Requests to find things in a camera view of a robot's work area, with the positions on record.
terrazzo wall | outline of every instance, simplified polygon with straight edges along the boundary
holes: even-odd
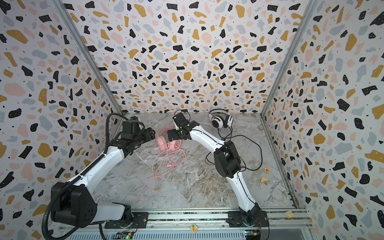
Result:
[[[112,109],[50,2],[0,8],[0,239],[41,239],[51,186],[102,151]]]
[[[265,116],[319,239],[384,239],[383,23],[383,1],[319,1]]]
[[[255,113],[307,1],[64,3],[123,111]]]

black mounting plate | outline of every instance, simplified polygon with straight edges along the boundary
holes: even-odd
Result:
[[[133,214],[133,226],[131,230],[135,230],[137,228],[146,228],[148,222],[148,212],[132,212]],[[105,229],[120,229],[124,230],[124,228],[120,228],[116,222],[118,221],[109,221],[105,223]]]
[[[267,216],[265,211],[262,211],[262,214],[259,215],[258,220],[262,223],[262,227],[268,227],[269,226],[269,221],[268,218],[265,219]],[[241,218],[241,212],[240,211],[229,211],[228,212],[228,219],[227,223],[229,223],[229,227],[248,227],[247,225],[244,224],[243,219]]]

gray marble surface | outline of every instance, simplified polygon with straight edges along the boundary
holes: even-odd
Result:
[[[146,127],[152,127],[156,132],[164,126],[172,125],[172,114],[159,113],[132,113],[136,115]],[[233,135],[242,134],[260,144],[263,151],[263,165],[257,171],[243,172],[244,180],[250,193],[260,207],[286,207],[292,206],[276,161],[261,124],[258,114],[233,115]],[[217,130],[209,124],[207,114],[193,113],[191,120],[218,137]],[[229,129],[222,129],[221,135],[228,134]],[[239,155],[244,159],[250,169],[257,168],[261,163],[260,149],[251,141],[243,137],[232,139]],[[225,178],[221,177],[215,166],[204,162],[208,150],[193,140],[183,140],[181,148],[185,150],[186,160],[162,178],[156,178],[156,185],[148,200],[139,202],[137,196],[144,183],[152,177],[152,164],[160,153],[155,140],[142,144],[132,156],[123,159],[100,182],[93,198],[95,202],[119,202],[132,205],[132,208],[190,208],[190,207],[238,207],[237,198]],[[177,153],[176,162],[182,155]],[[208,159],[213,162],[213,155]],[[155,162],[157,168],[161,159]],[[167,170],[166,162],[159,169],[160,173]],[[269,179],[267,183],[260,183],[261,178]],[[151,192],[153,180],[151,179],[144,189],[140,199],[145,199]]]

pink headphones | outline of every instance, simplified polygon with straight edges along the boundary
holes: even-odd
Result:
[[[181,140],[174,140],[174,141],[171,141],[171,142],[167,142],[166,141],[166,138],[163,136],[165,135],[168,130],[172,130],[172,129],[175,129],[175,126],[166,126],[166,127],[163,127],[162,129],[160,129],[158,132],[157,132],[157,138],[156,138],[156,141],[157,141],[157,145],[159,147],[155,148],[155,149],[158,149],[160,148],[160,150],[162,152],[164,151],[176,151],[180,148],[180,145],[181,145]]]

headphones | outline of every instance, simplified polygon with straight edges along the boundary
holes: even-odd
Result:
[[[167,150],[174,152],[180,148],[181,139],[167,142],[166,138],[163,136],[163,135],[167,134],[168,130],[172,130],[172,129],[175,129],[175,126],[166,126],[166,127],[163,127],[162,129],[160,129],[158,131],[157,138],[156,138],[158,147],[155,149],[160,148],[160,150],[162,152],[167,151]]]
[[[213,115],[215,113],[225,114],[225,119],[220,115]],[[222,127],[231,127],[233,122],[233,117],[224,109],[212,109],[209,111],[208,118],[212,121],[212,126],[214,128],[222,128]]]

